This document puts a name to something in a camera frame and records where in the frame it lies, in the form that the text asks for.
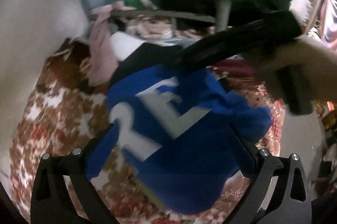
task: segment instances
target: brown floral bedspread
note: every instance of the brown floral bedspread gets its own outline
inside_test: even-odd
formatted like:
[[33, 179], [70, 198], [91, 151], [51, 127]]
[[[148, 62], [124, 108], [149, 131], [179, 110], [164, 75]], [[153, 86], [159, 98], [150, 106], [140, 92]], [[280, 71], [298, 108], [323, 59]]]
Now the brown floral bedspread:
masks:
[[[10, 148], [11, 198], [28, 221], [33, 181], [42, 154], [66, 155], [76, 147], [84, 147], [108, 126], [105, 86], [96, 87], [92, 95], [79, 91], [85, 78], [80, 72], [80, 63], [88, 57], [86, 52], [85, 46], [80, 45], [72, 52], [66, 50], [46, 61], [17, 127]], [[279, 155], [284, 120], [282, 102], [273, 101], [264, 86], [256, 87], [251, 78], [229, 78], [229, 82], [252, 106], [269, 106], [273, 125], [257, 146]], [[66, 183], [77, 212], [86, 217], [71, 182], [66, 180]], [[236, 174], [227, 181], [210, 210], [193, 216], [162, 210], [151, 203], [133, 180], [130, 167], [118, 149], [112, 151], [99, 177], [92, 183], [121, 223], [217, 224], [222, 223], [237, 205], [249, 180]]]

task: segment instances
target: metal screw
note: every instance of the metal screw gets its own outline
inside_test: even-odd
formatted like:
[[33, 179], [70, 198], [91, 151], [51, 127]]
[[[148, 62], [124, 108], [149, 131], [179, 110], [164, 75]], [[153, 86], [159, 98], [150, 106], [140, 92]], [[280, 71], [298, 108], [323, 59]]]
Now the metal screw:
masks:
[[49, 154], [49, 153], [44, 153], [44, 154], [42, 155], [42, 158], [43, 158], [43, 159], [49, 159], [49, 157], [50, 157], [50, 154]]
[[300, 157], [299, 157], [298, 155], [296, 155], [296, 154], [292, 154], [292, 158], [293, 158], [294, 160], [299, 160], [299, 159], [300, 159]]
[[82, 152], [82, 149], [81, 148], [75, 148], [73, 151], [72, 151], [72, 154], [77, 156], [79, 155], [80, 153]]
[[260, 154], [263, 155], [263, 156], [265, 156], [265, 157], [267, 157], [267, 155], [269, 155], [269, 152], [266, 149], [261, 149], [260, 150]]

